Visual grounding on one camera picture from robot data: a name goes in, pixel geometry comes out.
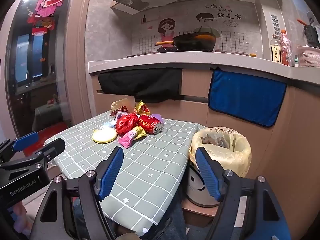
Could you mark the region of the small white crumpled wrapper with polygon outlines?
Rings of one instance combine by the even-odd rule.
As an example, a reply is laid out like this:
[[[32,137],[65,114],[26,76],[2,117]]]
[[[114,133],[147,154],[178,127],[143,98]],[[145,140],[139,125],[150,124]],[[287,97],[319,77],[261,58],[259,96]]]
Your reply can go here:
[[[100,127],[100,129],[109,129],[109,128],[112,128],[112,129],[115,129],[115,128],[116,128],[116,121],[115,121],[115,120],[105,122],[105,123]]]

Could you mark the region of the black hanging cloth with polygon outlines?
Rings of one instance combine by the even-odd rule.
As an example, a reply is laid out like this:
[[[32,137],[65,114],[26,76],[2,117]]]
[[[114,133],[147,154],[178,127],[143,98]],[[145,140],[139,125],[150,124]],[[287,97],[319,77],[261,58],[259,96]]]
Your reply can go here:
[[[114,70],[100,73],[98,81],[103,93],[132,96],[136,102],[182,99],[182,70],[178,68]]]

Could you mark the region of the yellow round lid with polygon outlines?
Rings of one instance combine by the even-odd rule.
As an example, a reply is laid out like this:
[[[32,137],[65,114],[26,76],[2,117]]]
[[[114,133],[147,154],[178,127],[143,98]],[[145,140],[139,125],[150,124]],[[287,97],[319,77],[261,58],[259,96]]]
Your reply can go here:
[[[114,128],[97,129],[92,134],[92,140],[98,144],[106,144],[117,138],[117,132]]]

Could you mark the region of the yellow wafer snack wrapper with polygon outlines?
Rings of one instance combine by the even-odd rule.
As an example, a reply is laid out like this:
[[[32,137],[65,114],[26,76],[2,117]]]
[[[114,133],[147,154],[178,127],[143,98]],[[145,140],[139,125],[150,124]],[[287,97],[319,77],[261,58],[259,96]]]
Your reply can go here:
[[[138,115],[151,115],[148,106],[143,101],[136,102],[135,113]]]

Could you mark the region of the black utensil holder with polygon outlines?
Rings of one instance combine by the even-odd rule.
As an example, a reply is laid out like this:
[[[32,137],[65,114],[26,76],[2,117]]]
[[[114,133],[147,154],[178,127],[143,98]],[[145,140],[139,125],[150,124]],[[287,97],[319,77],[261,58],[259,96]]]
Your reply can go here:
[[[311,11],[307,12],[307,18],[309,21],[308,23],[301,19],[297,19],[297,21],[304,26],[304,34],[306,36],[308,46],[319,48],[319,36],[315,26],[316,18]]]

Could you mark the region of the pink panda snack wrapper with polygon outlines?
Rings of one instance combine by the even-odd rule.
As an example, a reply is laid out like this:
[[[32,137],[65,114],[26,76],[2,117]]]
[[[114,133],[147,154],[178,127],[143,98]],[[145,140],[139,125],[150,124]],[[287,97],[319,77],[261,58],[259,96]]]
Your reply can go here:
[[[124,148],[129,148],[131,147],[133,141],[144,136],[146,136],[146,132],[144,131],[144,129],[140,126],[136,126],[128,131],[123,137],[119,138],[118,142]]]

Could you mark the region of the trash bin with yellow bag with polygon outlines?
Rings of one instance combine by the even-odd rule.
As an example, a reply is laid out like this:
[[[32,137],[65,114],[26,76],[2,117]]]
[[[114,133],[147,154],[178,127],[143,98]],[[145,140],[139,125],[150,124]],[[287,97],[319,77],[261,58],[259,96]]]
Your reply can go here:
[[[189,148],[185,194],[200,207],[215,207],[218,202],[204,184],[196,164],[196,150],[203,146],[211,159],[217,160],[225,170],[245,177],[252,161],[251,146],[245,136],[226,127],[203,128],[196,132]]]

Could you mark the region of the blue hanging towel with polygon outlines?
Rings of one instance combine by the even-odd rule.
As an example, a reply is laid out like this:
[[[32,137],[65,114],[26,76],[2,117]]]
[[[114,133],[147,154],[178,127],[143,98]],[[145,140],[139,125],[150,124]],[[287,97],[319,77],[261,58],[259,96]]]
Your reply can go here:
[[[269,128],[276,123],[286,88],[280,81],[216,68],[210,82],[208,107]]]

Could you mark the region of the red plastic wrapper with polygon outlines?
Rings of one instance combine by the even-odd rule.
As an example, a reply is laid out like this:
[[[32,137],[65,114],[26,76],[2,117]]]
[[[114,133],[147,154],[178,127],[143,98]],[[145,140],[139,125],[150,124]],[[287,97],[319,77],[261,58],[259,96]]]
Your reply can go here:
[[[116,122],[116,132],[122,137],[138,124],[138,116],[134,113],[120,117]]]

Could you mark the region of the oil bottle with yellow label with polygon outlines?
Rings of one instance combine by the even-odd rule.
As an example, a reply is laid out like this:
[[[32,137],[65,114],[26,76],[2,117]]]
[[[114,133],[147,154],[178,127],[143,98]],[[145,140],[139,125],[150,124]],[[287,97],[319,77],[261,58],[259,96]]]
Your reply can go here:
[[[277,35],[273,34],[272,39],[270,40],[271,46],[271,60],[276,63],[281,63],[281,48],[280,40]]]

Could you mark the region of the white stone countertop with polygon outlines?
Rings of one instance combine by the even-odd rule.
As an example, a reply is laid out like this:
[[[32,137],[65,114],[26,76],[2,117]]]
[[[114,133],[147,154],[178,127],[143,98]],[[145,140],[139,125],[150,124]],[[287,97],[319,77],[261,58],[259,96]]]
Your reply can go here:
[[[179,63],[246,68],[319,85],[319,67],[289,67],[258,57],[201,51],[157,53],[117,60],[89,61],[88,73],[151,64]]]

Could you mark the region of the glass sliding door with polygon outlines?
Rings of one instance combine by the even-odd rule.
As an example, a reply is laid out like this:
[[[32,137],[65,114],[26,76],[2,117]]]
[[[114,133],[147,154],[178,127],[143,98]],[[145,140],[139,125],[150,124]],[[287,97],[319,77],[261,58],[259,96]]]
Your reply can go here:
[[[71,0],[17,0],[5,55],[5,88],[19,137],[71,124],[65,27]]]

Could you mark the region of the brown paper snack bag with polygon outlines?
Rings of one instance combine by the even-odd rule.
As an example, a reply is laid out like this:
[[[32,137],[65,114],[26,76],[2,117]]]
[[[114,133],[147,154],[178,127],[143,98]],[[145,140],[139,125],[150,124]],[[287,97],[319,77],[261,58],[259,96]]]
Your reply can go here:
[[[128,98],[111,103],[110,116],[115,117],[118,112],[133,113],[134,108]]]

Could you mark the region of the pink dish basket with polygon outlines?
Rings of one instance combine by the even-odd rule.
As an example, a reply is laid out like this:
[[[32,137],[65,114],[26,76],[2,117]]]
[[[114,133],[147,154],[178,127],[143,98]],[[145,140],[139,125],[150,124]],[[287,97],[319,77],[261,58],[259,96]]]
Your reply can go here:
[[[300,67],[320,67],[320,49],[308,46],[297,46],[298,64]]]

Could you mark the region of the red floor mat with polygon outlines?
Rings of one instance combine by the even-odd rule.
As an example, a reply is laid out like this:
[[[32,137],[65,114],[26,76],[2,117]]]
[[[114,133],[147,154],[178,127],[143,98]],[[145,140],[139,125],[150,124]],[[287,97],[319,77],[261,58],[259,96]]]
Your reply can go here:
[[[67,125],[64,122],[59,122],[57,124],[54,124],[50,127],[47,127],[41,131],[38,132],[39,139],[36,143],[32,144],[31,146],[27,147],[23,150],[23,153],[26,157],[32,155],[33,152],[43,147],[45,141],[52,136],[56,135],[57,133],[60,133],[61,131],[64,131],[67,129]]]

